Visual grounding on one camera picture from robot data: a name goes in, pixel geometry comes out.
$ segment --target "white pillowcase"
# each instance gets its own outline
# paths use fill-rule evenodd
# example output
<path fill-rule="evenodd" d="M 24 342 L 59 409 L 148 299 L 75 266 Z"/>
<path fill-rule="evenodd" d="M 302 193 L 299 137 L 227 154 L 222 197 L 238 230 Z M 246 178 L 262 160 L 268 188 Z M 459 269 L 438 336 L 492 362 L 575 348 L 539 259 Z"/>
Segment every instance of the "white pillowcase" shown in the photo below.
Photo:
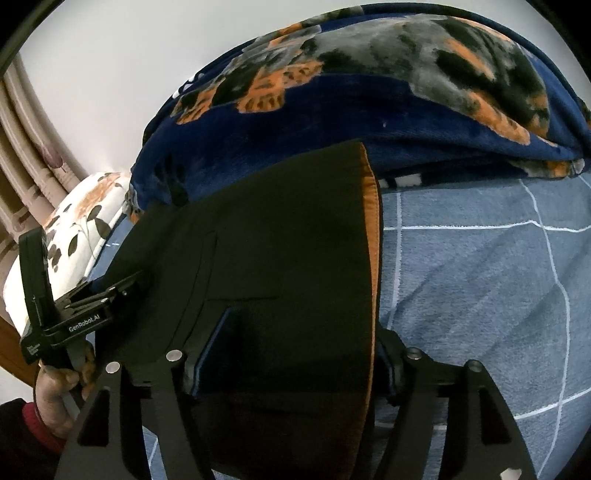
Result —
<path fill-rule="evenodd" d="M 131 175 L 95 173 L 81 181 L 44 225 L 49 280 L 55 299 L 88 276 L 111 229 L 121 217 Z M 28 321 L 17 257 L 4 285 L 6 310 L 19 333 Z"/>

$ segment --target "animal print blanket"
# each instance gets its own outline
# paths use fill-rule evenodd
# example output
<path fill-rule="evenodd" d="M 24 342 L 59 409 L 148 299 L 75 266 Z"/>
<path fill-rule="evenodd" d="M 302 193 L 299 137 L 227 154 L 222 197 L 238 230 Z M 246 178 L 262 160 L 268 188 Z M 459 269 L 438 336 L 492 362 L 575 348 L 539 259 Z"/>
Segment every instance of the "animal print blanket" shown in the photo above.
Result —
<path fill-rule="evenodd" d="M 393 187 L 573 177 L 589 168 L 590 124 L 551 60 L 501 25 L 438 5 L 346 8 L 237 47 L 182 85 L 145 130 L 128 213 L 353 138 Z"/>

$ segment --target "finger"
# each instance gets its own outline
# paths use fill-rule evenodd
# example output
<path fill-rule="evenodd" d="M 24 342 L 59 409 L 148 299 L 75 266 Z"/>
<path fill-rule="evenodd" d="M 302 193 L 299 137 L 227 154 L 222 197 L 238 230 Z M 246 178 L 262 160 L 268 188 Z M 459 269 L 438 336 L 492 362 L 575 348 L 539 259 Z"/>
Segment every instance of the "finger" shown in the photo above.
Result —
<path fill-rule="evenodd" d="M 90 384 L 82 388 L 82 400 L 88 400 L 88 397 L 90 397 L 90 394 L 92 393 L 94 387 L 94 384 Z"/>
<path fill-rule="evenodd" d="M 82 367 L 82 384 L 89 385 L 94 383 L 96 365 L 94 363 L 87 363 Z"/>
<path fill-rule="evenodd" d="M 95 357 L 95 349 L 92 346 L 92 343 L 90 343 L 88 341 L 86 342 L 86 350 L 85 350 L 85 353 L 86 353 L 86 361 L 87 362 L 90 362 L 90 363 L 94 363 L 94 361 L 96 360 L 96 357 Z"/>
<path fill-rule="evenodd" d="M 35 390 L 38 397 L 46 401 L 60 398 L 80 381 L 80 375 L 73 370 L 43 366 L 37 378 Z"/>

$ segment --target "beige curtain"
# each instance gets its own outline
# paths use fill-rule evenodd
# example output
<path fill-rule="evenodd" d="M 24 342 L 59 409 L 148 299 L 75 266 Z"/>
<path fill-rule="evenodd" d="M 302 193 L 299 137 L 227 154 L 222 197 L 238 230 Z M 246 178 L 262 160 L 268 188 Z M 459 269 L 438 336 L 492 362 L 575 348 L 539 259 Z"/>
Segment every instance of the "beige curtain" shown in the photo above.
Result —
<path fill-rule="evenodd" d="M 17 57 L 0 79 L 0 297 L 18 237 L 43 225 L 80 182 L 35 114 L 22 78 Z"/>

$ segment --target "silver bolt head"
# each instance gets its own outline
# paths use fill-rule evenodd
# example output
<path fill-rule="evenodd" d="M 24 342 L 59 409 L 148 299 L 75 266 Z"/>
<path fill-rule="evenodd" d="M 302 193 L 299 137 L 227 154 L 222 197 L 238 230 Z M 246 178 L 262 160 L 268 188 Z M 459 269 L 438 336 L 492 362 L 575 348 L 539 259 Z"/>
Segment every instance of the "silver bolt head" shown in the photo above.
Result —
<path fill-rule="evenodd" d="M 420 348 L 410 347 L 407 348 L 407 357 L 411 360 L 420 360 L 423 357 L 423 352 Z"/>
<path fill-rule="evenodd" d="M 474 373 L 479 374 L 484 369 L 484 366 L 478 360 L 470 360 L 468 362 L 468 368 Z"/>
<path fill-rule="evenodd" d="M 108 364 L 105 367 L 105 371 L 108 374 L 115 374 L 119 371 L 120 368 L 121 368 L 121 364 L 119 362 L 111 362 L 110 364 Z"/>
<path fill-rule="evenodd" d="M 166 354 L 166 360 L 169 362 L 176 362 L 183 357 L 181 350 L 171 350 Z"/>

